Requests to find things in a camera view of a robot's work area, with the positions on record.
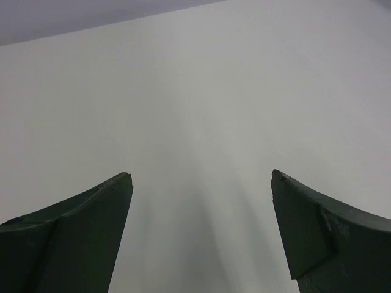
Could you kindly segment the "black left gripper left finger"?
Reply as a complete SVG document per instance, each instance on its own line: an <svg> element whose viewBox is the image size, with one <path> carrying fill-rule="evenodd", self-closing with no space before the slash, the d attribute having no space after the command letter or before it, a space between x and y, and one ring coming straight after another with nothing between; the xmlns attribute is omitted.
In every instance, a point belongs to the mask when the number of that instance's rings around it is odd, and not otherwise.
<svg viewBox="0 0 391 293"><path fill-rule="evenodd" d="M1 292L107 292L133 193L122 172L1 224Z"/></svg>

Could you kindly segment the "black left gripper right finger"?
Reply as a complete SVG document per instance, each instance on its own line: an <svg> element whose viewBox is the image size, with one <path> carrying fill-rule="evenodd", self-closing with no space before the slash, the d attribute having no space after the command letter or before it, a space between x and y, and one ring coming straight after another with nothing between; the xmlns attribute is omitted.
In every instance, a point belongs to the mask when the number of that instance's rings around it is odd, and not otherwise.
<svg viewBox="0 0 391 293"><path fill-rule="evenodd" d="M272 202L300 292L390 292L390 220L319 193L279 170Z"/></svg>

